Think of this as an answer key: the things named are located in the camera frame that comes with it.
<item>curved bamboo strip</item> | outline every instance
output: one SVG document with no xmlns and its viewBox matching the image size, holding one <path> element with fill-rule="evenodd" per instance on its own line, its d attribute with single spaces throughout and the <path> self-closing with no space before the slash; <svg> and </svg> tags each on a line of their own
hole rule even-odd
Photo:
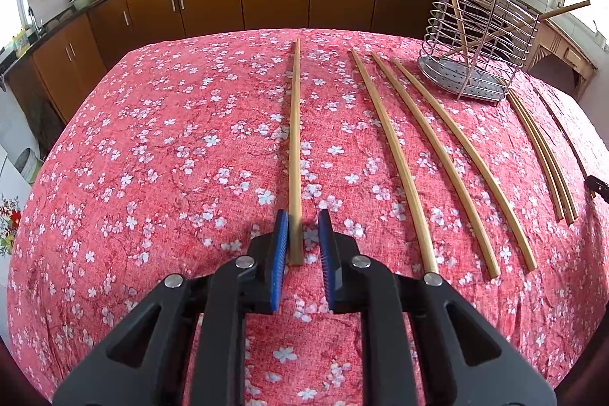
<svg viewBox="0 0 609 406">
<path fill-rule="evenodd" d="M 300 190 L 300 39 L 296 39 L 292 73 L 289 165 L 290 265 L 303 265 L 302 195 Z"/>
<path fill-rule="evenodd" d="M 376 91 L 376 87 L 370 79 L 368 71 L 364 67 L 354 48 L 351 49 L 351 54 L 353 55 L 355 64 L 357 64 L 357 68 L 359 69 L 359 72 L 363 78 L 363 82 L 365 83 L 366 88 L 368 89 L 368 93 L 370 94 L 372 103 L 375 106 L 376 113 L 378 114 L 379 119 L 381 120 L 383 130 L 385 130 L 385 135 L 387 136 L 387 140 L 389 141 L 391 153 L 394 156 L 395 164 L 398 167 L 398 173 L 400 173 L 400 179 L 402 181 L 404 193 L 406 193 L 408 207 L 410 208 L 410 213 L 412 214 L 412 219 L 415 224 L 416 238 L 418 240 L 419 248 L 421 250 L 421 259 L 425 272 L 435 272 L 436 274 L 438 274 L 438 263 L 435 260 L 434 245 L 431 241 L 429 226 L 427 225 L 427 218 L 425 217 L 425 212 L 422 209 L 421 199 L 419 199 L 418 193 L 416 191 L 416 186 L 414 180 L 412 179 L 412 174 L 410 174 L 410 169 L 408 167 L 408 164 L 406 164 L 404 152 L 402 152 L 400 142 L 398 141 L 398 137 L 395 134 L 394 127 L 391 125 L 389 115 L 387 114 L 385 106 L 381 101 L 381 96 Z"/>
<path fill-rule="evenodd" d="M 448 113 L 444 110 L 444 108 L 440 105 L 440 103 L 435 99 L 435 97 L 429 93 L 427 88 L 425 88 L 421 84 L 421 82 L 419 82 L 419 80 L 417 80 L 414 76 L 412 76 L 410 74 L 410 72 L 404 66 L 402 66 L 401 63 L 395 57 L 393 57 L 391 61 L 404 74 L 404 76 L 410 81 L 410 83 L 412 83 L 414 85 L 414 87 L 419 92 L 421 92 L 421 94 L 423 95 L 425 100 L 434 108 L 434 110 L 438 113 L 438 115 L 440 115 L 442 120 L 446 123 L 446 125 L 450 128 L 450 130 L 459 140 L 462 147 L 469 154 L 471 160 L 474 162 L 474 164 L 476 164 L 476 167 L 480 171 L 480 174 L 482 174 L 482 177 L 485 179 L 486 183 L 488 184 L 488 187 L 490 188 L 495 199 L 497 200 L 497 203 L 499 204 L 501 211 L 505 215 L 505 218 L 507 220 L 508 225 L 510 226 L 510 229 L 514 233 L 514 237 L 516 238 L 518 246 L 520 247 L 520 250 L 522 251 L 523 256 L 525 257 L 525 262 L 527 264 L 527 268 L 529 270 L 535 270 L 537 268 L 537 261 L 535 260 L 535 256 L 533 254 L 533 251 L 531 250 L 531 246 L 529 245 L 529 241 L 527 240 L 527 238 L 525 236 L 525 232 L 523 231 L 522 226 L 520 225 L 520 222 L 518 221 L 516 215 L 514 214 L 514 211 L 513 211 L 512 207 L 510 206 L 510 203 L 508 202 L 507 198 L 505 197 L 504 192 L 501 190 L 501 188 L 497 184 L 497 181 L 495 180 L 492 172 L 490 171 L 490 169 L 488 168 L 486 163 L 482 160 L 482 158 L 480 157 L 480 154 L 471 144 L 468 137 L 465 136 L 463 131 L 461 131 L 461 128 L 459 126 L 457 126 L 457 123 L 453 120 L 453 118 L 450 117 L 450 115 L 448 115 Z"/>
<path fill-rule="evenodd" d="M 491 247 L 491 243 L 488 239 L 488 235 L 486 234 L 486 230 L 484 229 L 484 225 L 482 224 L 482 220 L 478 215 L 474 202 L 471 199 L 467 188 L 465 187 L 463 179 L 461 179 L 461 176 L 459 176 L 453 161 L 448 156 L 448 153 L 446 153 L 444 146 L 441 144 L 433 128 L 429 125 L 424 115 L 416 106 L 410 95 L 408 95 L 404 87 L 400 85 L 400 82 L 397 80 L 395 75 L 374 52 L 372 52 L 372 57 L 379 65 L 383 73 L 385 73 L 385 76 L 388 78 L 389 82 L 391 82 L 391 84 L 394 86 L 395 90 L 404 101 L 404 104 L 406 104 L 408 109 L 410 109 L 410 112 L 412 112 L 414 115 L 416 122 L 419 124 L 419 126 L 421 126 L 425 136 L 427 136 L 427 139 L 431 142 L 431 146 L 435 150 L 436 155 L 440 158 L 440 161 L 442 162 L 445 171 L 448 173 L 448 177 L 451 179 L 451 182 L 459 195 L 459 199 L 465 208 L 467 217 L 470 219 L 471 227 L 474 230 L 474 234 L 476 235 L 476 239 L 480 245 L 480 250 L 482 251 L 482 256 L 486 262 L 486 267 L 488 268 L 488 273 L 490 274 L 491 279 L 499 277 L 501 271 L 499 269 L 499 264 L 497 263 L 497 258 L 493 252 L 493 247 Z"/>
</svg>

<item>dish rack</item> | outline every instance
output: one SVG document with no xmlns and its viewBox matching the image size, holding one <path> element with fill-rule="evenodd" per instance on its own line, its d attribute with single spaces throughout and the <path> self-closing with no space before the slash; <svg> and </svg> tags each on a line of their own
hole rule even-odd
<svg viewBox="0 0 609 406">
<path fill-rule="evenodd" d="M 418 64 L 430 80 L 461 97 L 499 103 L 523 67 L 538 13 L 517 0 L 458 0 L 467 50 L 451 0 L 436 0 Z"/>
</svg>

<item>white flower print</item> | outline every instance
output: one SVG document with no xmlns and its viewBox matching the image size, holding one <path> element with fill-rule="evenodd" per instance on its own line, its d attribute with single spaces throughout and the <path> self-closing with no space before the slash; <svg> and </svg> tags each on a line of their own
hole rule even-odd
<svg viewBox="0 0 609 406">
<path fill-rule="evenodd" d="M 340 145 L 332 145 L 330 148 L 328 148 L 328 153 L 335 156 L 337 154 L 343 154 L 345 151 Z"/>
<path fill-rule="evenodd" d="M 230 243 L 223 243 L 220 245 L 220 248 L 225 251 L 239 251 L 241 250 L 241 242 L 239 240 L 235 240 L 231 241 Z"/>
<path fill-rule="evenodd" d="M 300 391 L 298 395 L 302 398 L 303 401 L 308 401 L 309 399 L 313 399 L 317 394 L 315 389 L 309 389 L 308 387 L 304 391 Z"/>
<path fill-rule="evenodd" d="M 321 200 L 319 202 L 320 209 L 328 209 L 331 212 L 338 212 L 339 208 L 342 207 L 342 200 L 337 199 L 333 194 L 328 195 L 327 200 Z"/>
<path fill-rule="evenodd" d="M 431 217 L 429 218 L 430 221 L 438 224 L 439 226 L 443 226 L 444 225 L 444 213 L 437 207 L 433 207 L 431 209 Z"/>
<path fill-rule="evenodd" d="M 132 216 L 127 217 L 127 227 L 129 229 L 131 229 L 131 231 L 137 224 L 138 224 L 138 222 L 135 220 L 135 217 L 132 217 Z"/>
<path fill-rule="evenodd" d="M 275 199 L 275 195 L 264 188 L 257 188 L 256 194 L 258 195 L 258 204 L 260 205 L 270 205 Z"/>
<path fill-rule="evenodd" d="M 266 372 L 266 374 L 264 374 L 264 378 L 269 381 L 271 384 L 276 384 L 277 382 L 279 382 L 281 380 L 281 375 L 273 373 L 273 372 Z"/>
<path fill-rule="evenodd" d="M 363 227 L 360 224 L 353 222 L 351 219 L 347 219 L 344 224 L 347 229 L 347 234 L 355 238 L 363 237 Z"/>
<path fill-rule="evenodd" d="M 114 326 L 114 315 L 112 315 L 112 312 L 109 311 L 108 308 L 103 307 L 102 308 L 102 315 L 104 316 L 102 318 L 102 321 L 109 327 L 113 327 Z"/>
<path fill-rule="evenodd" d="M 220 138 L 217 135 L 207 135 L 203 137 L 207 146 L 214 146 L 220 143 Z"/>
<path fill-rule="evenodd" d="M 293 347 L 279 347 L 277 351 L 273 351 L 273 357 L 282 364 L 285 363 L 286 360 L 294 361 L 298 358 L 294 353 Z"/>
</svg>

